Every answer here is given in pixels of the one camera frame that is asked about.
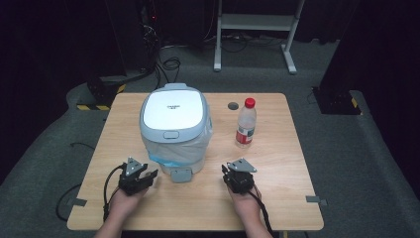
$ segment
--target plastic bottle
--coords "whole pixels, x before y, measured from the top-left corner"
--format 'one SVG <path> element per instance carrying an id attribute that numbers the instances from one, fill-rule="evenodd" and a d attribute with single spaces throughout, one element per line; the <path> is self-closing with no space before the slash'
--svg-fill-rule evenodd
<path id="1" fill-rule="evenodd" d="M 238 130 L 236 135 L 237 145 L 241 148 L 247 148 L 251 145 L 254 131 L 256 129 L 257 110 L 256 101 L 249 97 L 245 99 L 245 105 L 239 112 Z"/>

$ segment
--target metal stand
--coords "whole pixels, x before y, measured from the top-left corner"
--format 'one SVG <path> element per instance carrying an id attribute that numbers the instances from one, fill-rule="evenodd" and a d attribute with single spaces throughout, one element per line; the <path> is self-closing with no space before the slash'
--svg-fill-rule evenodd
<path id="1" fill-rule="evenodd" d="M 222 70 L 222 50 L 221 38 L 222 29 L 242 29 L 242 30 L 266 30 L 289 32 L 286 45 L 281 45 L 281 51 L 287 63 L 287 68 L 291 74 L 297 73 L 293 59 L 290 54 L 291 43 L 299 23 L 305 0 L 299 0 L 294 16 L 277 15 L 249 15 L 249 14 L 222 14 L 222 0 L 219 0 L 218 19 L 217 19 L 217 40 L 214 54 L 214 70 Z"/>

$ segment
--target hand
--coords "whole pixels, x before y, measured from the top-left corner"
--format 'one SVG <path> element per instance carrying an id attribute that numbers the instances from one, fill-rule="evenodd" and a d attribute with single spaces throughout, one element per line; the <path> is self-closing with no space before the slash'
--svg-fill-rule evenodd
<path id="1" fill-rule="evenodd" d="M 121 237 L 124 222 L 136 210 L 140 200 L 148 191 L 145 188 L 131 196 L 118 189 L 111 199 L 109 216 L 101 228 L 96 232 L 95 238 Z"/>
<path id="2" fill-rule="evenodd" d="M 118 189 L 111 199 L 109 215 L 126 220 L 137 208 L 149 188 L 145 188 L 128 196 L 123 190 Z"/>
<path id="3" fill-rule="evenodd" d="M 228 188 L 229 194 L 234 202 L 235 211 L 241 218 L 242 223 L 245 227 L 245 232 L 248 238 L 270 238 L 272 237 L 268 230 L 264 227 L 260 218 L 260 205 L 256 199 L 250 194 L 239 194 L 233 193 Z M 256 197 L 262 199 L 262 195 L 259 189 L 254 186 L 250 192 Z"/>
<path id="4" fill-rule="evenodd" d="M 230 188 L 228 188 L 228 191 L 234 202 L 235 211 L 241 219 L 245 217 L 260 219 L 261 208 L 250 194 L 233 193 Z M 256 186 L 254 186 L 250 192 L 262 199 L 262 195 Z"/>

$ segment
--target yellow-black tape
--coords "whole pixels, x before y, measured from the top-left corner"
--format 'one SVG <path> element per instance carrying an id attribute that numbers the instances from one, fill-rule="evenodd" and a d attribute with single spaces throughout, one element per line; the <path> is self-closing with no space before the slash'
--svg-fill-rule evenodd
<path id="1" fill-rule="evenodd" d="M 355 108 L 357 108 L 357 107 L 358 107 L 358 102 L 356 101 L 356 99 L 355 99 L 354 97 L 352 97 L 352 103 L 353 103 L 353 106 L 354 106 Z"/>
<path id="2" fill-rule="evenodd" d="M 124 91 L 124 89 L 126 89 L 126 84 L 123 84 L 123 85 L 121 85 L 121 86 L 118 88 L 118 90 L 117 90 L 117 94 L 118 94 L 118 93 L 120 93 L 120 92 L 123 92 L 123 91 Z"/>
<path id="3" fill-rule="evenodd" d="M 93 104 L 77 104 L 77 109 L 82 111 L 100 110 L 108 111 L 111 107 L 107 105 L 93 105 Z"/>

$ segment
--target wooden table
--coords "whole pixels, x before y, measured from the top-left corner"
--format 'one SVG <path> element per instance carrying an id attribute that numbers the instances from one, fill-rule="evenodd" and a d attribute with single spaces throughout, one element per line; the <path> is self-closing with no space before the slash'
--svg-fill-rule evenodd
<path id="1" fill-rule="evenodd" d="M 222 179 L 221 166 L 245 158 L 257 168 L 256 185 L 269 214 L 273 230 L 320 230 L 324 222 L 318 203 L 306 201 L 315 195 L 286 98 L 280 93 L 204 93 L 210 106 L 214 134 L 207 148 L 205 166 L 191 182 L 173 183 L 159 170 L 137 211 L 127 221 L 126 230 L 242 230 L 232 200 Z M 159 165 L 148 158 L 141 139 L 139 118 L 147 93 L 118 94 L 109 113 L 78 199 L 67 226 L 72 230 L 96 230 L 102 225 L 103 186 L 117 166 L 133 157 Z M 239 110 L 247 97 L 256 100 L 257 127 L 252 145 L 235 145 Z M 118 184 L 117 171 L 109 182 L 108 197 Z"/>

